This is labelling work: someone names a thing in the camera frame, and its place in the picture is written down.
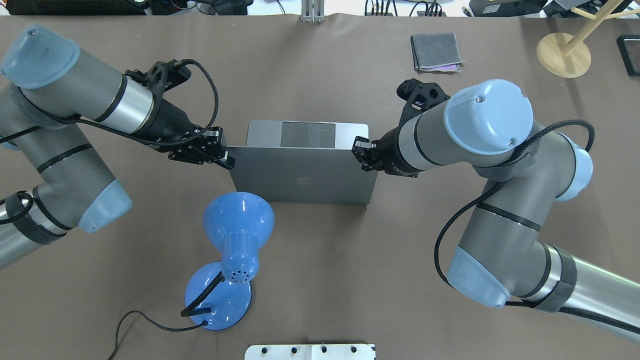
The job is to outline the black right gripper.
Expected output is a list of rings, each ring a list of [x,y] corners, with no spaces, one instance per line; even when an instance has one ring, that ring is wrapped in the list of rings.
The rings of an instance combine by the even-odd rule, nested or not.
[[[399,146],[400,128],[388,131],[377,140],[357,136],[351,148],[354,157],[365,172],[384,171],[392,176],[418,177],[419,170],[402,156]]]

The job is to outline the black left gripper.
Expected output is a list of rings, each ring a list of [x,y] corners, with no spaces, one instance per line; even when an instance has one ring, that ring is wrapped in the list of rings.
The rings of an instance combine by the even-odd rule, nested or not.
[[[190,123],[182,109],[167,100],[162,100],[157,114],[150,117],[132,136],[152,142],[179,142],[196,133],[202,135],[190,142],[178,146],[151,145],[151,148],[161,153],[168,152],[170,160],[198,165],[215,163],[226,170],[234,169],[236,160],[228,150],[224,150],[222,128],[212,126],[203,131],[202,127]]]

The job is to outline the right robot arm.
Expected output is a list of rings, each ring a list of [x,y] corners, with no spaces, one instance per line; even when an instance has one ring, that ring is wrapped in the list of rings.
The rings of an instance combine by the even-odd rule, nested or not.
[[[482,194],[439,233],[434,264],[442,280],[490,308],[564,313],[638,342],[638,283],[538,239],[553,204],[590,182],[593,126],[540,125],[530,100],[504,79],[453,96],[410,79],[397,95],[406,100],[398,126],[380,139],[353,142],[364,171],[415,178],[467,163],[487,179]]]

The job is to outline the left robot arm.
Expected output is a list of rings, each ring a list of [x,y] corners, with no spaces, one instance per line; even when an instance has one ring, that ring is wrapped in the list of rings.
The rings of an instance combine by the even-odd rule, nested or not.
[[[21,151],[43,182],[1,200],[1,267],[6,268],[73,228],[93,233],[132,207],[121,182],[80,130],[85,124],[139,142],[169,159],[231,170],[214,111],[207,125],[164,98],[190,79],[194,59],[159,61],[120,72],[75,41],[28,25],[1,61],[1,145]]]

